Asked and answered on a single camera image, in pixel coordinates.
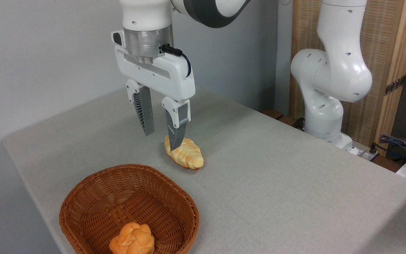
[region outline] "basket rim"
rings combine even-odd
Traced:
[[[199,215],[197,206],[196,206],[195,202],[193,201],[192,197],[190,197],[190,195],[185,190],[183,190],[179,185],[177,185],[173,180],[168,178],[166,175],[164,175],[159,170],[157,170],[151,166],[143,165],[143,164],[119,164],[119,165],[112,166],[112,167],[109,167],[106,169],[102,169],[98,172],[95,172],[95,173],[85,177],[82,181],[80,181],[78,184],[76,184],[76,186],[69,192],[69,194],[66,196],[66,198],[64,199],[64,201],[61,205],[61,210],[59,212],[59,224],[61,226],[62,233],[66,236],[67,240],[69,241],[69,243],[71,244],[71,246],[73,247],[75,252],[82,253],[82,254],[87,253],[86,250],[84,249],[83,243],[79,242],[77,236],[74,233],[72,233],[72,231],[69,228],[69,224],[66,220],[66,217],[68,215],[67,210],[70,205],[70,202],[72,201],[71,197],[74,195],[74,193],[79,191],[80,188],[82,188],[84,183],[86,183],[89,179],[94,178],[96,175],[101,175],[101,174],[106,173],[107,171],[111,171],[111,170],[118,169],[118,168],[125,168],[125,167],[136,167],[137,169],[147,170],[151,173],[154,173],[156,175],[156,177],[158,177],[158,179],[166,181],[171,188],[178,191],[182,196],[185,197],[185,199],[187,200],[187,202],[193,212],[193,229],[191,231],[190,237],[185,240],[183,246],[176,252],[176,254],[187,253],[190,250],[190,248],[192,247],[193,243],[195,242],[195,240],[197,238],[198,230],[200,227],[200,215]]]

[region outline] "bread roll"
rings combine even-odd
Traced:
[[[126,224],[109,243],[113,254],[153,254],[154,237],[147,224]]]
[[[170,151],[170,139],[169,136],[166,136],[164,145],[167,155],[177,164],[187,169],[199,169],[203,167],[204,161],[200,148],[192,140],[184,138],[179,148]]]

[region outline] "brown wicker basket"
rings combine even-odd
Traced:
[[[79,254],[111,254],[109,242],[129,222],[150,226],[155,254],[184,254],[197,237],[199,215],[182,188],[138,164],[86,177],[63,201],[59,214],[62,232]]]

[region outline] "table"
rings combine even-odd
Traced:
[[[257,111],[197,90],[186,136],[205,165],[183,169],[164,152],[162,96],[146,137],[125,90],[3,140],[64,254],[74,251],[58,214],[87,175],[146,164],[194,199],[200,230],[192,254],[406,253],[406,179]]]

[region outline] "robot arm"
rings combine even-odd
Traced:
[[[180,12],[211,28],[234,21],[250,0],[171,0]]]
[[[250,0],[119,0],[123,30],[112,33],[117,64],[128,77],[129,102],[146,135],[155,131],[150,89],[166,97],[171,150],[178,148],[190,122],[190,98],[195,82],[190,62],[173,48],[172,12],[191,16],[213,28],[230,24]]]
[[[353,145],[340,132],[344,112],[339,100],[359,101],[372,86],[359,45],[366,1],[322,0],[317,31],[325,51],[301,50],[291,63],[305,102],[305,132],[346,151]]]

